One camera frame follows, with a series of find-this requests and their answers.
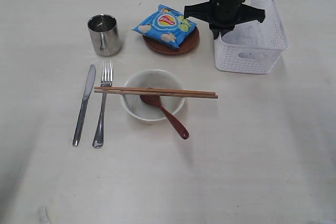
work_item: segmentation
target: spoon handle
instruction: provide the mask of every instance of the spoon handle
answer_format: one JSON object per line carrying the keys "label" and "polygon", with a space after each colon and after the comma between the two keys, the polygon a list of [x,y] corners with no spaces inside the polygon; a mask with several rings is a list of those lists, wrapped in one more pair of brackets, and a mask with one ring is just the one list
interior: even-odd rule
{"label": "spoon handle", "polygon": [[160,106],[160,109],[164,113],[164,115],[167,117],[169,122],[172,124],[172,126],[176,129],[176,131],[181,136],[181,138],[188,139],[189,132],[183,126],[183,124],[180,123],[180,121],[176,117],[174,117],[169,111],[167,111],[163,106]]}

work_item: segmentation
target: white bowl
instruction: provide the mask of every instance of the white bowl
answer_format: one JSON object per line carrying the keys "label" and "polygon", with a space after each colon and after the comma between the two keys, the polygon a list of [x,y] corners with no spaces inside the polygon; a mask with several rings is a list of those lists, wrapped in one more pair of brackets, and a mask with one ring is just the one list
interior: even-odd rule
{"label": "white bowl", "polygon": [[[184,89],[176,76],[158,69],[146,69],[135,73],[126,82],[125,87]],[[154,123],[166,119],[160,109],[145,104],[139,95],[124,94],[120,97],[124,109],[144,123]],[[182,108],[184,101],[185,98],[182,97],[161,97],[162,105],[173,115]]]}

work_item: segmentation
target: chopsticks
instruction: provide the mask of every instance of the chopsticks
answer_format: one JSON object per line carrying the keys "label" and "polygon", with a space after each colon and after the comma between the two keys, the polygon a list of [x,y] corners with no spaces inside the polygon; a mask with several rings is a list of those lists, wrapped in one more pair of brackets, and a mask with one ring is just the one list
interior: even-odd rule
{"label": "chopsticks", "polygon": [[107,94],[137,94],[137,95],[160,95],[163,97],[191,97],[217,99],[215,92],[175,90],[175,89],[152,89],[152,88],[128,88],[128,87],[95,87],[95,93]]}

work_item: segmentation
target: stainless steel cup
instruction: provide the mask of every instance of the stainless steel cup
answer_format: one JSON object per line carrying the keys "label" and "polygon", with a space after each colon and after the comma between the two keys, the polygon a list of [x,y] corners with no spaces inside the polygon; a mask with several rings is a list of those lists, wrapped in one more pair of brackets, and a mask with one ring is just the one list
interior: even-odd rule
{"label": "stainless steel cup", "polygon": [[106,14],[93,16],[88,21],[93,48],[98,55],[114,55],[120,49],[117,20]]}

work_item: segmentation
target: lay's logo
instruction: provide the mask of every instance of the lay's logo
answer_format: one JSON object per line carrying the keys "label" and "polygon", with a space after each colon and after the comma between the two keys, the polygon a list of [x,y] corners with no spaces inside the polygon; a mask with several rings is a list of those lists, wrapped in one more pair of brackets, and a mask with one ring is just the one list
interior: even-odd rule
{"label": "lay's logo", "polygon": [[173,26],[175,25],[175,19],[170,15],[163,15],[159,18],[159,24],[161,26]]}

